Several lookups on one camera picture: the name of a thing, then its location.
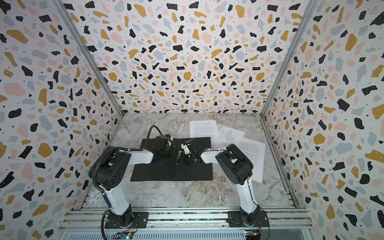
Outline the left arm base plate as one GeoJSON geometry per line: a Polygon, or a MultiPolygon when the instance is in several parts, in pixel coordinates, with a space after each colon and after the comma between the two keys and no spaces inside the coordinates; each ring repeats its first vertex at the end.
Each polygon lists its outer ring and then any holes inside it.
{"type": "Polygon", "coordinates": [[[109,221],[105,223],[105,229],[145,229],[147,227],[148,219],[148,212],[132,212],[123,217],[112,214],[111,217],[108,216],[109,221]]]}

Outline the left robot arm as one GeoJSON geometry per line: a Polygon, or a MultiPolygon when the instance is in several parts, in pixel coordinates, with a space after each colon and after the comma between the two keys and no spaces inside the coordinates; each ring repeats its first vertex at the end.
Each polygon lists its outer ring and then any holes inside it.
{"type": "Polygon", "coordinates": [[[123,178],[128,166],[150,164],[155,159],[166,159],[171,149],[173,138],[166,134],[155,138],[156,144],[148,146],[149,139],[140,149],[108,147],[94,163],[89,171],[89,177],[107,203],[109,217],[128,227],[133,222],[132,207],[123,192],[123,178]]]}

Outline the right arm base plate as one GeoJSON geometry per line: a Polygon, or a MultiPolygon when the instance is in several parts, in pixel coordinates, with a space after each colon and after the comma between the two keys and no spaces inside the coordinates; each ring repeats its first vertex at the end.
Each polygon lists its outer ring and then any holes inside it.
{"type": "Polygon", "coordinates": [[[227,223],[231,228],[268,227],[269,221],[264,211],[247,214],[244,211],[229,211],[227,223]]]}

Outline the orange black file folder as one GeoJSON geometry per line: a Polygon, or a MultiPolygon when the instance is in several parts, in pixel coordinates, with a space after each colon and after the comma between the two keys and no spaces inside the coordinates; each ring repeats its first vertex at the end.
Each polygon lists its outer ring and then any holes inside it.
{"type": "Polygon", "coordinates": [[[131,182],[145,181],[212,181],[212,164],[184,165],[181,160],[177,161],[177,152],[183,150],[181,144],[188,141],[186,139],[174,139],[173,146],[176,147],[176,157],[169,158],[166,161],[154,161],[149,164],[135,165],[131,182]]]}

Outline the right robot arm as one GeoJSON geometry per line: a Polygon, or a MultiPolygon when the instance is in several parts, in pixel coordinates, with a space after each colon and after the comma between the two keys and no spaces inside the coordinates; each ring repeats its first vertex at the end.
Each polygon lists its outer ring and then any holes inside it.
{"type": "Polygon", "coordinates": [[[255,199],[252,188],[253,164],[248,157],[235,145],[230,144],[224,149],[209,149],[199,145],[197,139],[181,144],[184,157],[197,163],[219,164],[227,178],[236,185],[240,198],[240,213],[243,223],[253,226],[261,213],[260,205],[255,199]]]}

